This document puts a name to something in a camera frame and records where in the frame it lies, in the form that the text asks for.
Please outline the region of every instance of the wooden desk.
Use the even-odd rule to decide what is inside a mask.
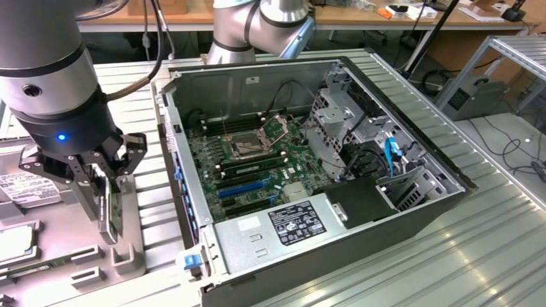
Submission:
[[[212,0],[188,0],[188,13],[167,15],[167,22],[172,31],[212,31],[214,9]],[[442,12],[435,19],[419,21],[418,30],[434,28]],[[529,24],[541,20],[529,20]],[[91,20],[80,24],[82,32],[139,32],[143,31],[143,16],[130,16],[127,8],[110,17]],[[359,11],[355,8],[317,7],[317,24],[319,30],[407,30],[415,21],[410,18],[386,19],[375,12]],[[521,30],[522,22],[479,22],[458,9],[453,12],[445,30]]]

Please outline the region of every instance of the warning label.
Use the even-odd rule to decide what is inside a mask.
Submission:
[[[50,179],[31,173],[0,176],[0,190],[16,204],[59,196],[59,190]]]
[[[281,242],[286,246],[326,232],[310,201],[271,211],[268,215]]]

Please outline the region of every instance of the black pole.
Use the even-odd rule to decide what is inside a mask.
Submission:
[[[438,35],[438,32],[441,31],[441,28],[443,27],[443,24],[446,23],[446,20],[450,17],[451,12],[455,9],[458,3],[459,3],[459,0],[453,0],[451,3],[450,3],[450,6],[447,7],[446,11],[443,12],[442,18],[438,21],[438,24],[433,29],[433,33],[430,34],[430,37],[429,37],[427,41],[425,42],[423,48],[421,49],[419,54],[418,54],[414,62],[410,65],[410,68],[406,71],[402,72],[402,76],[405,78],[409,78],[411,76],[413,71],[418,67],[419,61],[421,61],[422,57],[425,56],[425,53],[427,53],[427,49],[429,49],[429,47],[430,47],[430,45],[431,45],[431,43],[433,43],[433,41],[434,41],[434,39],[435,39],[435,37]]]

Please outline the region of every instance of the circuit board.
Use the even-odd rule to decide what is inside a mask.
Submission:
[[[326,170],[299,132],[297,120],[283,120],[283,124],[271,119],[263,129],[266,142],[272,143],[270,146],[262,146],[256,142],[259,129],[208,137],[195,129],[187,131],[202,188],[216,223],[263,210],[264,207],[291,202],[294,198],[285,189],[290,184],[295,184],[289,186],[294,187],[302,183],[306,190],[303,194],[311,195],[318,187],[330,183]],[[220,171],[220,164],[235,166]],[[255,169],[258,166],[254,165],[263,167],[263,171]],[[239,173],[247,171],[252,173],[252,182],[219,188],[230,179],[236,181],[251,176]],[[230,195],[236,189],[244,188],[255,189]],[[259,208],[244,209],[246,205],[258,203],[262,204]]]

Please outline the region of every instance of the aluminum workbench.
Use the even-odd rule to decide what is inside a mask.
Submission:
[[[361,49],[305,52],[301,58],[347,56],[377,82],[446,155],[478,184],[477,193],[414,239],[318,278],[258,306],[543,306],[546,300],[546,216],[543,202],[493,165],[431,102],[377,54]],[[272,60],[259,56],[259,61]],[[202,65],[200,59],[164,65]],[[96,65],[104,92],[143,77],[152,64]],[[124,132],[144,132],[148,155],[135,171],[148,273],[60,306],[184,306],[179,269],[180,230],[171,202],[150,87],[111,103]],[[24,135],[14,124],[8,136]]]

